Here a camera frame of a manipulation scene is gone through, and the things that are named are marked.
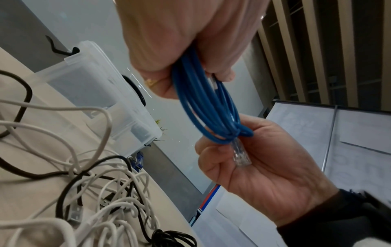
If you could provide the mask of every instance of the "blue ethernet cable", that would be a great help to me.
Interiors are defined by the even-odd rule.
[[[253,131],[240,123],[239,113],[224,84],[213,76],[211,86],[193,46],[173,65],[171,78],[183,109],[197,129],[213,142],[231,143],[236,156],[234,160],[238,165],[250,164],[237,137],[251,137]],[[205,129],[197,116],[221,138]]]

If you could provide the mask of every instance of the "metal pole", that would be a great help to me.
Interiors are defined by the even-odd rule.
[[[335,116],[337,115],[337,109],[338,109],[338,106],[336,105],[334,107],[334,115],[333,115],[333,120],[332,120],[331,127],[330,127],[329,144],[327,145],[325,159],[323,160],[322,172],[325,172],[325,169],[326,169],[327,157],[329,156],[331,138],[333,137],[334,123],[335,123]]]

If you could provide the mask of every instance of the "floor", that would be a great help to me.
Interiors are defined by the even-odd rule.
[[[54,40],[58,49],[65,50],[21,0],[0,0],[0,47],[34,72],[64,59],[64,56],[51,51],[46,35]],[[209,190],[201,194],[156,145],[145,148],[143,152],[145,170],[189,221]]]

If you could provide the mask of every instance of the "hand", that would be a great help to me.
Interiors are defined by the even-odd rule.
[[[198,164],[212,181],[223,186],[277,226],[304,215],[338,192],[311,155],[277,124],[241,115],[242,124],[254,131],[240,138],[252,164],[237,167],[230,145],[202,137],[195,145]]]
[[[150,89],[177,98],[171,65],[195,41],[207,74],[231,81],[270,0],[116,0],[130,60]]]

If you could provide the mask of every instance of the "clear plastic connector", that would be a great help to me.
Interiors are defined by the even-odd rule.
[[[237,166],[248,166],[251,165],[251,159],[244,149],[243,143],[239,140],[239,138],[235,138],[231,142],[231,146],[234,151],[233,161]]]

